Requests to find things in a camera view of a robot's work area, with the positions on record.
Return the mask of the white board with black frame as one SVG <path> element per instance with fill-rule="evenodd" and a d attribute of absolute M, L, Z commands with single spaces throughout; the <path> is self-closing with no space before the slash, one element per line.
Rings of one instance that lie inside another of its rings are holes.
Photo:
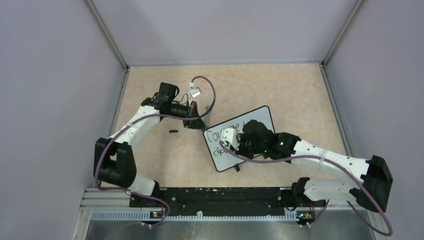
<path fill-rule="evenodd" d="M 244 114 L 234 116 L 221 123 L 215 124 L 203 132 L 203 137 L 217 172 L 223 172 L 238 164 L 244 163 L 243 160 L 228 154 L 220 146 L 219 141 L 222 130 L 233 127 L 241 132 L 243 126 L 251 120 L 262 122 L 267 129 L 271 130 L 273 133 L 275 132 L 271 111 L 267 105 L 260 106 Z"/>

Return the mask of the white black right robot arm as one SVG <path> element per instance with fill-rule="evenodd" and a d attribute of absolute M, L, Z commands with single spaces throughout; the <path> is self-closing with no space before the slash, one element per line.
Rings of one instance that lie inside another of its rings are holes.
<path fill-rule="evenodd" d="M 311 201 L 356 201 L 378 212 L 387 210 L 393 176 L 384 158 L 370 159 L 338 154 L 287 132 L 275 133 L 262 122 L 250 120 L 242 130 L 222 131 L 221 140 L 239 159 L 261 155 L 269 162 L 287 162 L 314 168 L 333 176 L 331 180 L 302 177 L 292 184 L 293 200 L 299 206 Z"/>

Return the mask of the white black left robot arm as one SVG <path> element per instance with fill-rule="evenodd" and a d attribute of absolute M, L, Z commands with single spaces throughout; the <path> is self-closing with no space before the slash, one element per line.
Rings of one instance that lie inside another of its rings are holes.
<path fill-rule="evenodd" d="M 93 176 L 97 181 L 141 194 L 141 200 L 149 207 L 160 202 L 156 182 L 137 172 L 133 149 L 149 130 L 163 118 L 182 120 L 188 129 L 205 130 L 206 124 L 193 99 L 201 94 L 194 83 L 189 84 L 187 102 L 175 101 L 180 89 L 162 82 L 153 97 L 146 98 L 134 116 L 113 135 L 99 138 L 94 147 Z"/>

